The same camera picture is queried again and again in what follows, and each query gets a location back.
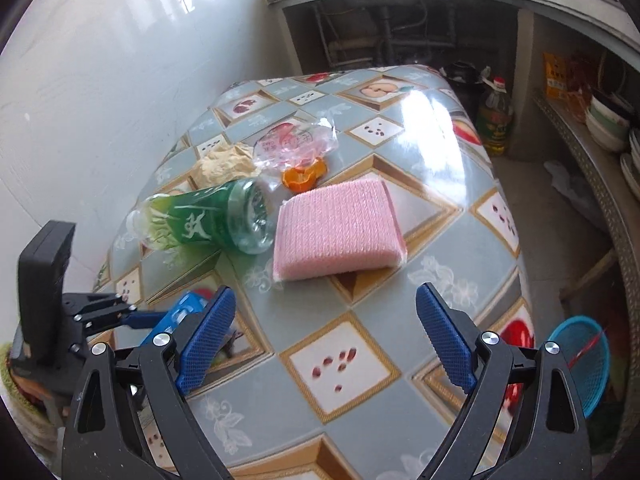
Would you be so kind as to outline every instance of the metal screw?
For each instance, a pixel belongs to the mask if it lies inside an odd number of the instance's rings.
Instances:
[[[158,334],[154,338],[154,345],[156,345],[156,346],[164,346],[169,341],[171,341],[171,336],[168,335],[166,332],[162,332],[161,334]]]
[[[553,341],[547,341],[545,343],[545,350],[550,354],[557,354],[560,351],[560,347]]]
[[[107,345],[105,345],[104,343],[96,343],[94,346],[92,346],[92,348],[91,348],[91,353],[92,353],[93,355],[100,355],[100,354],[102,354],[106,349],[107,349]]]
[[[497,345],[500,338],[494,332],[484,332],[482,334],[482,341],[484,341],[487,345]]]

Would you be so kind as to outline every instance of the orange package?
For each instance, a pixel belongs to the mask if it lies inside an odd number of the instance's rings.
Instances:
[[[549,54],[543,54],[545,59],[546,96],[552,99],[566,98],[566,63],[564,58]]]

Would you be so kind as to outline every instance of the pink sponge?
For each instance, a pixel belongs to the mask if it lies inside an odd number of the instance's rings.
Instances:
[[[293,197],[278,215],[276,281],[397,267],[406,246],[384,182],[359,179]]]

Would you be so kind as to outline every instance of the table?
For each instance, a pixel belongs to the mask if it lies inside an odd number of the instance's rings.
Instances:
[[[587,127],[578,123],[562,103],[546,99],[542,92],[538,92],[534,100],[551,120],[593,189],[607,222],[625,284],[631,354],[625,410],[613,450],[616,453],[640,420],[640,204],[622,176],[619,156],[607,153],[597,145]],[[607,253],[598,264],[605,269],[614,261],[615,258]]]
[[[283,122],[320,118],[335,123],[339,142],[320,185],[384,180],[405,266],[275,283],[273,250],[149,251],[123,223],[95,290],[152,310],[186,290],[206,294],[224,283],[236,292],[238,338],[189,399],[235,478],[413,479],[464,399],[417,318],[417,286],[432,282],[482,329],[535,344],[513,218],[439,73],[415,65],[235,85],[178,140],[139,200],[194,190],[189,170],[220,139],[251,145]],[[483,468],[497,457],[517,393],[510,388]],[[157,462],[171,469],[155,424],[145,426]]]

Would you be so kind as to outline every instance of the plastic bottle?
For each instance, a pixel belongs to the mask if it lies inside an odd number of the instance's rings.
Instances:
[[[513,107],[504,79],[496,77],[494,84],[480,98],[476,130],[487,153],[502,155],[510,133]]]
[[[255,178],[147,198],[127,217],[127,230],[153,250],[204,242],[259,254],[273,244],[275,222],[267,193]]]

